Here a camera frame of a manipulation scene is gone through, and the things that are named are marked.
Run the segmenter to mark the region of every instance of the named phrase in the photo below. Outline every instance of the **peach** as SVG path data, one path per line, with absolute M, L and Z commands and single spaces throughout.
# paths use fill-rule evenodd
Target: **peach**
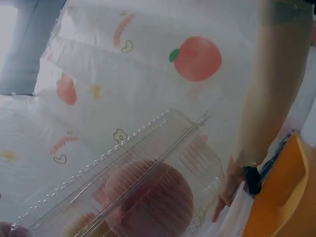
M 188 38 L 171 52 L 169 61 L 186 80 L 203 81 L 215 74 L 222 65 L 222 56 L 216 45 L 202 36 Z
M 57 95 L 67 105 L 74 105 L 76 103 L 77 94 L 71 76 L 62 74 L 57 83 Z
M 95 215 L 93 213 L 87 213 L 84 215 L 80 215 L 73 220 L 71 220 L 65 227 L 63 231 L 63 237 L 74 237 L 79 233 L 87 224 L 89 224 Z M 89 237 L 114 237 L 111 232 L 109 232 L 110 228 L 106 222 L 103 222 L 100 226 L 95 228 L 92 233 L 89 234 Z
M 129 162 L 107 180 L 105 200 L 111 203 L 128 191 L 154 164 L 151 160 Z M 135 237 L 179 237 L 193 216 L 193 194 L 179 171 L 166 163 L 134 188 L 108 217 L 110 227 L 120 225 Z

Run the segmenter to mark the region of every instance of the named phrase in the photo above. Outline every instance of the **gray surface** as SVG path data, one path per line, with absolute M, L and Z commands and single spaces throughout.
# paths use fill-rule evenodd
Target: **gray surface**
M 14 0 L 17 22 L 0 72 L 0 94 L 32 94 L 50 32 L 66 0 Z

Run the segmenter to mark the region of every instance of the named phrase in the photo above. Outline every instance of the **hand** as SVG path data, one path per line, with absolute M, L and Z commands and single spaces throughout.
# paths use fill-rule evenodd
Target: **hand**
M 213 215 L 213 222 L 217 221 L 219 214 L 226 205 L 231 206 L 234 193 L 242 181 L 246 182 L 242 168 L 239 167 L 231 158 L 226 169 L 223 190 L 218 197 L 217 206 Z
M 11 223 L 0 222 L 0 237 L 29 237 L 29 231 L 25 228 L 19 228 L 17 231 L 11 232 Z

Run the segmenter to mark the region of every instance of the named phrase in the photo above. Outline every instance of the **plastic clamshell container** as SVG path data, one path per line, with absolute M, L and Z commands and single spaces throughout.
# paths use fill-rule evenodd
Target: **plastic clamshell container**
M 12 236 L 22 226 L 32 237 L 196 237 L 223 180 L 199 138 L 207 118 L 162 114 L 19 217 Z

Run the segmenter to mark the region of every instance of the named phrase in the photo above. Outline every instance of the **red peach illustration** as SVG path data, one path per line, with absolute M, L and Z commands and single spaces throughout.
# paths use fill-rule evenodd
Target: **red peach illustration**
M 186 80 L 203 81 L 215 74 L 222 64 L 222 56 L 216 45 L 202 36 L 188 38 L 171 52 L 169 61 Z
M 57 95 L 67 105 L 74 105 L 76 103 L 77 94 L 71 76 L 62 74 L 57 83 Z

